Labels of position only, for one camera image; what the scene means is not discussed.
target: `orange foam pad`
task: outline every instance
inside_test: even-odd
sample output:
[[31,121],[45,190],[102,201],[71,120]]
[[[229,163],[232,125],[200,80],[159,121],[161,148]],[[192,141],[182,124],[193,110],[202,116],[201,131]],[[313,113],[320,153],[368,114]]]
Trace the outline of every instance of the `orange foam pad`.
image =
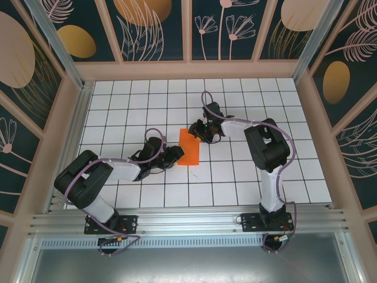
[[199,165],[199,144],[200,140],[189,134],[188,129],[180,129],[179,146],[182,147],[184,156],[178,160],[178,165]]

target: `purple cable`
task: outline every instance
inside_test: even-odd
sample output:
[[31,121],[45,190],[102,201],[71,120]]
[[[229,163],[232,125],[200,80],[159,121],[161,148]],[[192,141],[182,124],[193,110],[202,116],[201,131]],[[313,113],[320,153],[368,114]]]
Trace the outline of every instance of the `purple cable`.
[[[295,146],[295,143],[293,142],[292,138],[285,132],[283,131],[282,129],[280,129],[279,127],[275,126],[275,125],[272,125],[272,124],[269,124],[269,123],[265,123],[265,122],[262,122],[262,121],[248,121],[248,120],[244,120],[244,119],[238,119],[238,118],[227,118],[227,117],[223,117],[223,116],[220,116],[220,115],[217,115],[216,113],[212,112],[206,105],[205,101],[204,101],[204,97],[205,95],[208,94],[211,98],[211,102],[213,102],[213,97],[212,97],[212,94],[206,90],[204,90],[202,93],[201,93],[201,103],[203,104],[203,107],[211,114],[211,115],[214,115],[216,118],[219,118],[219,119],[223,119],[225,121],[238,121],[238,122],[242,122],[242,123],[250,123],[251,125],[263,125],[263,126],[267,126],[267,127],[271,127],[279,132],[282,133],[282,135],[286,136],[286,138],[288,139],[288,141],[290,142],[290,144],[292,145],[292,158],[288,160],[288,162],[286,164],[284,164],[283,167],[281,167],[279,169],[279,171],[277,172],[277,178],[276,178],[276,194],[277,194],[277,198],[282,202],[284,203],[285,205],[293,205],[294,207],[294,216],[295,216],[295,220],[294,220],[294,224],[293,224],[293,231],[292,231],[292,237],[295,235],[295,232],[296,232],[296,224],[297,224],[297,207],[296,207],[296,203],[294,201],[292,202],[286,202],[285,200],[282,199],[281,195],[280,195],[280,191],[279,191],[279,180],[280,180],[280,174],[282,173],[283,170],[285,170],[285,168],[287,168],[292,162],[293,160],[295,159],[296,157],[296,146]],[[263,243],[263,249],[266,251],[266,252],[271,252],[273,251],[273,249],[270,249],[268,246],[266,246],[265,242],[266,242],[266,238],[269,234],[265,234],[263,236],[263,240],[262,240],[262,243]],[[290,240],[285,244],[285,246],[283,246],[282,248],[279,249],[279,251],[282,251],[284,250],[287,246],[288,246],[288,243],[290,242]]]
[[[121,158],[99,158],[91,163],[89,163],[88,165],[86,165],[80,172],[79,174],[77,174],[72,182],[68,185],[67,189],[65,190],[65,193],[64,193],[64,202],[68,205],[73,205],[69,200],[68,200],[68,194],[70,193],[73,185],[77,182],[77,180],[81,177],[82,174],[84,174],[90,167],[92,167],[93,165],[99,163],[99,162],[107,162],[107,161],[116,161],[116,162],[124,162],[124,163],[133,163],[133,164],[143,164],[143,163],[148,163],[148,162],[151,162],[152,160],[154,160],[155,158],[158,157],[158,155],[160,155],[160,153],[163,151],[163,148],[164,148],[164,144],[166,143],[166,138],[164,137],[164,135],[162,134],[162,132],[156,128],[150,128],[148,129],[145,134],[144,134],[144,138],[145,140],[147,140],[147,133],[151,130],[155,130],[156,132],[159,133],[160,135],[160,138],[161,138],[161,146],[158,150],[158,152],[151,158],[147,159],[147,160],[142,160],[142,161],[133,161],[133,160],[128,160],[128,159],[121,159]],[[139,239],[140,239],[140,236],[138,235],[129,235],[129,234],[123,234],[123,233],[119,233],[117,231],[114,231],[114,230],[111,230],[109,228],[107,228],[105,225],[103,225],[98,219],[96,219],[95,217],[92,217],[88,212],[86,212],[85,210],[82,209],[82,211],[87,214],[89,217],[91,217],[94,222],[96,222],[100,227],[102,227],[103,229],[109,231],[110,233],[113,233],[115,235],[118,235],[118,236],[122,236],[122,237],[130,237],[130,238],[136,238],[135,240],[133,240],[131,243],[129,243],[127,246],[125,246],[124,248],[121,248],[121,249],[118,249],[116,250],[115,252],[113,252],[112,254],[105,254],[103,251],[102,251],[102,247],[107,244],[107,242],[104,242],[102,243],[102,245],[100,246],[100,252],[102,253],[102,255],[107,255],[107,256],[111,256],[111,255],[117,255],[117,254],[120,254],[121,252],[124,252],[129,246],[133,245],[134,243],[136,243]]]

